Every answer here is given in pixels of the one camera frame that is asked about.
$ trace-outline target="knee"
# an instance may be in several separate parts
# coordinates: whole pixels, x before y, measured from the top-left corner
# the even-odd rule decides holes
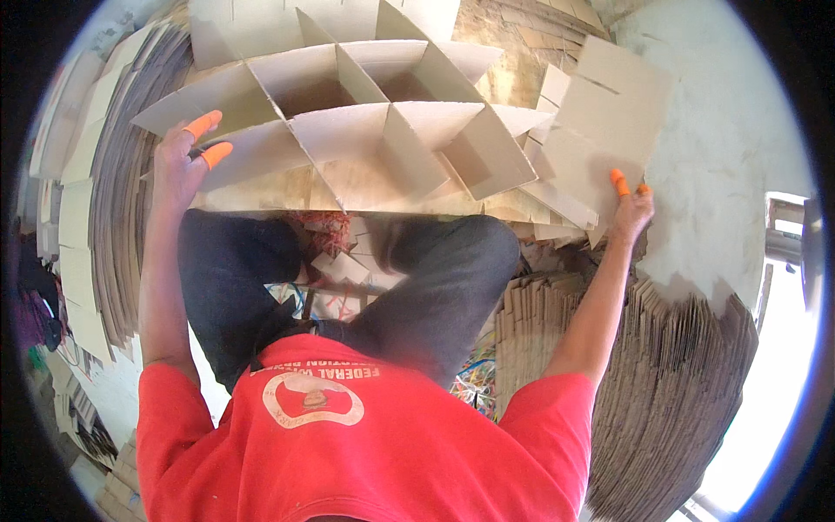
[[[503,270],[515,271],[519,263],[519,238],[504,221],[491,215],[469,215],[463,220],[468,234],[484,250],[484,255]]]

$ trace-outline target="white wall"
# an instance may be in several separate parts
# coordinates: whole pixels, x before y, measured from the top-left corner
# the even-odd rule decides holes
[[[765,192],[809,196],[802,139],[777,77],[721,0],[658,0],[612,28],[672,72],[667,125],[646,171],[656,212],[638,268],[669,296],[697,289],[716,312],[732,291],[757,301]]]

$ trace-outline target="person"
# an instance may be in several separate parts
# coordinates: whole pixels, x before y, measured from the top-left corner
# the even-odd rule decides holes
[[[515,272],[514,233],[485,215],[402,220],[378,257],[407,278],[349,323],[300,330],[295,307],[264,288],[300,271],[291,228],[187,210],[230,153],[190,157],[220,117],[172,129],[154,157],[136,439],[148,520],[576,519],[595,391],[651,192],[620,197],[574,319],[495,424],[448,388]],[[231,391],[217,428],[187,319]]]

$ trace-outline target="finger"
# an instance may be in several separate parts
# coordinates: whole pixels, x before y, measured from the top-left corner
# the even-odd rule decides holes
[[[200,155],[209,166],[209,170],[220,163],[222,159],[232,152],[232,144],[228,141],[221,141],[219,144],[212,145],[206,152]]]
[[[612,169],[609,173],[609,181],[612,182],[612,185],[615,187],[615,190],[618,191],[618,197],[623,197],[629,194],[629,186],[626,184],[626,176],[624,173],[620,171],[620,169]]]
[[[191,132],[191,134],[195,137],[195,140],[197,140],[203,134],[212,129],[216,129],[221,118],[223,118],[223,113],[219,110],[213,110],[208,114],[203,114],[198,119],[186,125],[183,127],[183,130]]]

